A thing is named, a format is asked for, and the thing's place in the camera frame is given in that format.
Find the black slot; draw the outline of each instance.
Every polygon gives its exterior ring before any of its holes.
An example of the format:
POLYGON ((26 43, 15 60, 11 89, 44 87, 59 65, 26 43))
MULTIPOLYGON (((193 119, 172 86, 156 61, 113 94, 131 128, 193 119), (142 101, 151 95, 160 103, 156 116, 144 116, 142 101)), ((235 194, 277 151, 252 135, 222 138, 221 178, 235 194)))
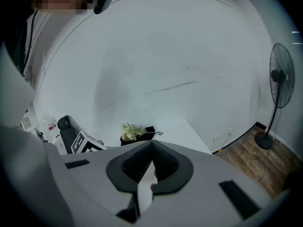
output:
POLYGON ((247 219, 257 213, 259 207, 247 196, 247 194, 234 182, 226 181, 219 183, 224 193, 241 214, 243 219, 247 219))
POLYGON ((73 162, 65 163, 65 166, 67 169, 71 169, 71 168, 83 166, 86 164, 89 164, 88 160, 80 160, 80 161, 73 161, 73 162))

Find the fan pole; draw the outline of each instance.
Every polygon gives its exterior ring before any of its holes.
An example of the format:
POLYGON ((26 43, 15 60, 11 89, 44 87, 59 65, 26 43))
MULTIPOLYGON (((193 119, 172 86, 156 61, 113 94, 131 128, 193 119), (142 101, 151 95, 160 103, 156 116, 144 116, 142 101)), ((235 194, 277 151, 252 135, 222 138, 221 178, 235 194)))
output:
POLYGON ((278 85, 278 93, 277 93, 277 97, 276 97, 274 114, 271 118, 267 132, 266 133, 259 132, 255 135, 255 141, 256 141, 257 145, 260 146, 262 149, 270 149, 270 148, 272 148, 272 146, 274 144, 273 138, 268 134, 269 134, 269 131, 270 131, 271 126, 273 125, 273 122, 275 119, 276 109, 278 108, 278 102, 279 102, 279 97, 280 97, 280 88, 281 88, 281 84, 278 85))
POLYGON ((268 127, 268 130, 265 134, 264 137, 267 137, 268 136, 268 133, 271 129, 271 126, 273 125, 273 122, 274 122, 274 119, 275 119, 275 115, 276 115, 276 109, 278 108, 278 102, 279 102, 279 97, 280 97, 280 87, 281 87, 281 84, 279 84, 278 86, 278 93, 277 93, 277 97, 276 97, 276 103, 275 103, 275 109, 274 109, 274 114, 273 114, 273 117, 271 118, 271 121, 270 121, 270 124, 269 124, 269 127, 268 127))

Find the white surface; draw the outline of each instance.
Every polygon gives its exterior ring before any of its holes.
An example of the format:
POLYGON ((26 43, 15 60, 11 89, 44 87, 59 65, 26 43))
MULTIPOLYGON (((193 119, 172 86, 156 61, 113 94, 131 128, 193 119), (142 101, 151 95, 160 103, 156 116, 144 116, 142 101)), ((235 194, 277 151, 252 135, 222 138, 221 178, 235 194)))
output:
POLYGON ((121 0, 65 39, 36 112, 70 115, 107 146, 120 145, 126 122, 158 128, 188 121, 213 152, 229 128, 232 141, 256 121, 258 57, 237 8, 216 0, 121 0))
POLYGON ((34 91, 22 78, 9 57, 5 44, 0 48, 0 125, 19 127, 34 91))
POLYGON ((52 144, 54 144, 57 147, 60 155, 67 155, 66 148, 61 138, 61 135, 59 135, 56 139, 54 139, 52 141, 52 144))
POLYGON ((163 132, 163 134, 156 134, 153 140, 160 140, 211 154, 204 142, 186 121, 164 125, 155 130, 163 132))
POLYGON ((24 114, 23 116, 23 119, 21 120, 21 125, 22 125, 22 128, 25 132, 31 132, 33 131, 35 128, 38 127, 39 123, 37 121, 37 118, 36 118, 36 114, 35 112, 33 111, 32 107, 29 107, 27 109, 27 112, 24 114), (26 123, 30 123, 30 127, 27 127, 26 125, 24 125, 24 122, 26 123))

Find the black strap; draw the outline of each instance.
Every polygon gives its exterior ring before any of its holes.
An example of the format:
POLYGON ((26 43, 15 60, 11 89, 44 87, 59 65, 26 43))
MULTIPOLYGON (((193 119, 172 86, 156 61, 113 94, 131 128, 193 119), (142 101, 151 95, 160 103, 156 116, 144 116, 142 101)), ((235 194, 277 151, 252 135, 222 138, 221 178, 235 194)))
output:
POLYGON ((219 186, 242 215, 243 219, 249 218, 260 210, 234 181, 222 182, 219 183, 219 186))

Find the baseboard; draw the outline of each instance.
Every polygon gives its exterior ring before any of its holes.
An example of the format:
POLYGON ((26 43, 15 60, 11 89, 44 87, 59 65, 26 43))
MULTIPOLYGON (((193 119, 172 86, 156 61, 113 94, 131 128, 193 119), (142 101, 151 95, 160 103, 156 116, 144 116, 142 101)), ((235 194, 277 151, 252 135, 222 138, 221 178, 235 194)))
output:
MULTIPOLYGON (((273 138, 275 138, 275 132, 273 132, 273 131, 269 131, 269 134, 273 137, 273 138)), ((302 156, 300 156, 296 151, 295 151, 295 149, 292 147, 292 145, 291 144, 289 144, 285 139, 283 139, 281 136, 279 136, 279 135, 277 135, 276 134, 276 139, 278 140, 278 141, 280 141, 281 143, 283 143, 283 144, 285 144, 286 145, 286 147, 287 148, 289 148, 301 161, 303 161, 303 157, 302 156)))
MULTIPOLYGON (((229 146, 231 146, 232 144, 236 143, 239 139, 241 139, 244 135, 246 135, 246 133, 247 133, 248 131, 250 131, 256 124, 257 124, 257 122, 254 123, 248 130, 246 130, 246 131, 245 131, 243 134, 241 134, 238 138, 236 138, 235 140, 233 140, 231 143, 228 143, 226 146, 222 147, 222 148, 219 149, 219 150, 226 149, 227 147, 229 147, 229 146)), ((213 154, 213 155, 214 155, 214 154, 217 154, 217 153, 219 152, 219 150, 216 150, 216 151, 213 152, 212 154, 213 154)))
POLYGON ((260 128, 260 129, 262 129, 262 130, 264 130, 265 131, 265 129, 266 129, 266 126, 265 125, 263 125, 263 124, 261 124, 260 122, 256 122, 256 126, 258 127, 258 128, 260 128))

